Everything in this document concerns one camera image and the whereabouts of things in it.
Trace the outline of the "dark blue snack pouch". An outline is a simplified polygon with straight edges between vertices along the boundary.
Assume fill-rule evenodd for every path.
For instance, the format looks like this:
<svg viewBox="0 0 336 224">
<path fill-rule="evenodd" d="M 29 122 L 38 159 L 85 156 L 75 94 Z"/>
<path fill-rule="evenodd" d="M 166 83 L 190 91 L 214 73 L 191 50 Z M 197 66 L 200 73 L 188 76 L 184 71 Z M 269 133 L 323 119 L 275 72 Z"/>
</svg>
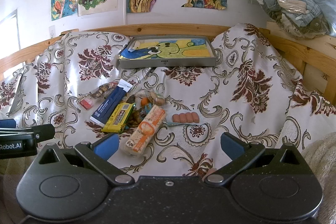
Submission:
<svg viewBox="0 0 336 224">
<path fill-rule="evenodd" d="M 133 85 L 131 83 L 120 79 L 112 93 L 107 96 L 105 101 L 90 116 L 90 121 L 103 127 L 114 112 L 117 105 L 121 102 L 121 100 L 132 87 Z"/>
</svg>

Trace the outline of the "yellow green snack pack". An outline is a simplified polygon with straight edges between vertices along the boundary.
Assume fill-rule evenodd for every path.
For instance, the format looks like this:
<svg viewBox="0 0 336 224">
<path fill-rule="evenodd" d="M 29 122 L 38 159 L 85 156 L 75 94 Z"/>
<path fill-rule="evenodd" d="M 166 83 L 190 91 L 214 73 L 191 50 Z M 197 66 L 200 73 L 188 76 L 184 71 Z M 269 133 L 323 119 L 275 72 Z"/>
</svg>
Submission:
<svg viewBox="0 0 336 224">
<path fill-rule="evenodd" d="M 134 107 L 135 103 L 118 104 L 101 131 L 107 133 L 122 133 Z"/>
</svg>

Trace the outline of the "orange rice cracker pack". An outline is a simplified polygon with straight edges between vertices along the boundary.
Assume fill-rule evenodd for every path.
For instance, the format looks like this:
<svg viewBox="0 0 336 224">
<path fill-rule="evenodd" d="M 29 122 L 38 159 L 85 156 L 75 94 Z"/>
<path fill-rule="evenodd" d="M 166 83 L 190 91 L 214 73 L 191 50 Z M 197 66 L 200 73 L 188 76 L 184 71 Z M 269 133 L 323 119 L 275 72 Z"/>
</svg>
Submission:
<svg viewBox="0 0 336 224">
<path fill-rule="evenodd" d="M 165 118 L 166 111 L 154 105 L 127 139 L 122 150 L 128 155 L 141 156 Z"/>
</svg>

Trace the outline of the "small red white packet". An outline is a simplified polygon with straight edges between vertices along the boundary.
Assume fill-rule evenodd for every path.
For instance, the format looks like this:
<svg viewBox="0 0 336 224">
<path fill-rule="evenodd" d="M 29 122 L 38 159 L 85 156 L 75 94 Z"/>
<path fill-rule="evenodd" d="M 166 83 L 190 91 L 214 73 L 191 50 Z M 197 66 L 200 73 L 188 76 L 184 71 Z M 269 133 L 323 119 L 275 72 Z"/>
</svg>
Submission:
<svg viewBox="0 0 336 224">
<path fill-rule="evenodd" d="M 86 110 L 89 110 L 94 104 L 95 104 L 95 101 L 92 98 L 83 98 L 79 102 L 79 105 Z"/>
</svg>

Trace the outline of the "clear bag of nuts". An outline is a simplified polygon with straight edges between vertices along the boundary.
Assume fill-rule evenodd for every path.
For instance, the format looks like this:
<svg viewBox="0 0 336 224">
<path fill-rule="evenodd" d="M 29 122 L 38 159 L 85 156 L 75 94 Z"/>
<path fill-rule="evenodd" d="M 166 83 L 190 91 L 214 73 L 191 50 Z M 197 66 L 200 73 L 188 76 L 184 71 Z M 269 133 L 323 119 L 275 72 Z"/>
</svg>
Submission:
<svg viewBox="0 0 336 224">
<path fill-rule="evenodd" d="M 100 85 L 97 89 L 89 92 L 88 98 L 90 100 L 98 100 L 100 98 L 106 98 L 118 85 L 118 82 L 112 81 Z"/>
</svg>

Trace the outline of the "sausage pack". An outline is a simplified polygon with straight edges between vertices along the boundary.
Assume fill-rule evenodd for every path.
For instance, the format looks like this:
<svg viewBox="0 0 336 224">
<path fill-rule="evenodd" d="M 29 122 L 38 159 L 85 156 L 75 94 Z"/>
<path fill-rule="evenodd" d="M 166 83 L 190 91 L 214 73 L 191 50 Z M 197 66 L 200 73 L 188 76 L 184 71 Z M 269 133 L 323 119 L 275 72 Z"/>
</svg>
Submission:
<svg viewBox="0 0 336 224">
<path fill-rule="evenodd" d="M 177 126 L 180 124 L 198 124 L 200 118 L 196 112 L 174 113 L 166 118 L 167 124 Z"/>
</svg>

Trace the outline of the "orange mandarin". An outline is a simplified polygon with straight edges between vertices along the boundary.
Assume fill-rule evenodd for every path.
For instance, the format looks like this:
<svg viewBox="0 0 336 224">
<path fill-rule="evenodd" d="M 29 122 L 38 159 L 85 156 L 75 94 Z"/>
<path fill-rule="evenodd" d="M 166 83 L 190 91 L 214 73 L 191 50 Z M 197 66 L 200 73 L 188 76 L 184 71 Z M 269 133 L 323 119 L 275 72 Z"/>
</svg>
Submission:
<svg viewBox="0 0 336 224">
<path fill-rule="evenodd" d="M 149 98 L 147 98 L 147 97 L 143 97 L 143 98 L 141 99 L 141 106 L 145 106 L 145 105 L 147 105 L 147 104 L 149 104 L 149 103 L 150 103 Z"/>
</svg>

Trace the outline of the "blue cartoon snack packet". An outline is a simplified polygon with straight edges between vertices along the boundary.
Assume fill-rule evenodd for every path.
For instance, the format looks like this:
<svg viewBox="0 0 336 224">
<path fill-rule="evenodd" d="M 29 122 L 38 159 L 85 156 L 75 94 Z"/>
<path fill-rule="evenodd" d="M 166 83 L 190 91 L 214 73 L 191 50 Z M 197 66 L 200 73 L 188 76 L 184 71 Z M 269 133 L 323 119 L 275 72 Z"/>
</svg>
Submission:
<svg viewBox="0 0 336 224">
<path fill-rule="evenodd" d="M 143 97 L 147 97 L 150 100 L 150 103 L 141 106 L 141 99 Z M 129 119 L 126 122 L 125 128 L 128 130 L 130 128 L 136 128 L 143 119 L 149 114 L 151 108 L 154 105 L 157 105 L 159 107 L 163 107 L 166 103 L 163 96 L 159 93 L 154 92 L 153 90 L 141 90 L 131 96 L 127 100 L 125 100 L 126 103 L 135 103 L 135 107 L 133 109 L 133 112 L 129 116 Z"/>
</svg>

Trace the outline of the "floral white bedspread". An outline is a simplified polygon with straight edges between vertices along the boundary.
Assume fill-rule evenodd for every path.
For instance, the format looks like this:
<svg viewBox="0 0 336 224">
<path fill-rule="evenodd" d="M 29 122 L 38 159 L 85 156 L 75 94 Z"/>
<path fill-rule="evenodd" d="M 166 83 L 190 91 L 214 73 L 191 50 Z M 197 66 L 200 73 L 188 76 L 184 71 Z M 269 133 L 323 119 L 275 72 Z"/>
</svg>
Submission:
<svg viewBox="0 0 336 224">
<path fill-rule="evenodd" d="M 198 113 L 197 125 L 163 124 L 142 156 L 120 150 L 111 157 L 135 177 L 204 176 L 229 162 L 220 146 L 225 131 L 268 148 L 287 142 L 301 153 L 335 132 L 335 106 L 308 91 L 302 74 L 253 25 L 238 24 L 214 38 L 212 68 L 120 69 L 118 53 L 128 42 L 108 32 L 66 35 L 1 82 L 1 117 L 13 118 L 19 127 L 52 124 L 62 148 L 93 142 L 103 136 L 101 127 L 79 102 L 101 84 L 120 79 L 133 85 L 131 94 L 161 94 L 168 114 Z"/>
</svg>

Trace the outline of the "beige fuzzy blanket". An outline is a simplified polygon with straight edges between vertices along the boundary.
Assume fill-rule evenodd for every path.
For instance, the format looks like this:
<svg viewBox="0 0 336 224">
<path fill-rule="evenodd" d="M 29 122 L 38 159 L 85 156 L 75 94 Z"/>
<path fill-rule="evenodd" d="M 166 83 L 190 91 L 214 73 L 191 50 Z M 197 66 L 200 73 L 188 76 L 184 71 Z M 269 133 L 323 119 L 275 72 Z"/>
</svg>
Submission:
<svg viewBox="0 0 336 224">
<path fill-rule="evenodd" d="M 335 132 L 306 147 L 302 155 L 322 186 L 324 203 L 335 205 Z"/>
</svg>

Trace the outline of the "grey tray with frog drawing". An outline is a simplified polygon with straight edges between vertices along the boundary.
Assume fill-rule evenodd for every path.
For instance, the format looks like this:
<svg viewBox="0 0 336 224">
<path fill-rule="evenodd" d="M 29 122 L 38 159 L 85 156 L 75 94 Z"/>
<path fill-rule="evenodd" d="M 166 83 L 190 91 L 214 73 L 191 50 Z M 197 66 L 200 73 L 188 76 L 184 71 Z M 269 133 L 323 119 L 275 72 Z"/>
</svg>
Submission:
<svg viewBox="0 0 336 224">
<path fill-rule="evenodd" d="M 123 69 L 157 67 L 213 67 L 217 57 L 205 36 L 136 36 L 119 53 Z"/>
</svg>

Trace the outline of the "wooden bed frame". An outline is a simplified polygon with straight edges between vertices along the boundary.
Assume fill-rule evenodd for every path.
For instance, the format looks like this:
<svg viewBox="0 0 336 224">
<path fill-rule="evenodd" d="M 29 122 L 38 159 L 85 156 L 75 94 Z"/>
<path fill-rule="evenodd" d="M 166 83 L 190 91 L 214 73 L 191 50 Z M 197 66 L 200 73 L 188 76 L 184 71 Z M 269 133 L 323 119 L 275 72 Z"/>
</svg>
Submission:
<svg viewBox="0 0 336 224">
<path fill-rule="evenodd" d="M 126 36 L 137 35 L 200 35 L 209 39 L 228 30 L 228 26 L 187 23 L 142 23 L 124 26 L 96 28 L 96 31 L 119 32 Z M 267 22 L 260 32 L 306 79 L 304 83 L 319 89 L 331 103 L 335 103 L 335 38 L 321 36 L 311 40 L 296 40 L 280 30 L 274 22 Z M 34 44 L 1 59 L 1 80 L 3 73 L 20 63 L 30 63 L 35 57 L 56 43 L 69 31 L 59 36 Z"/>
</svg>

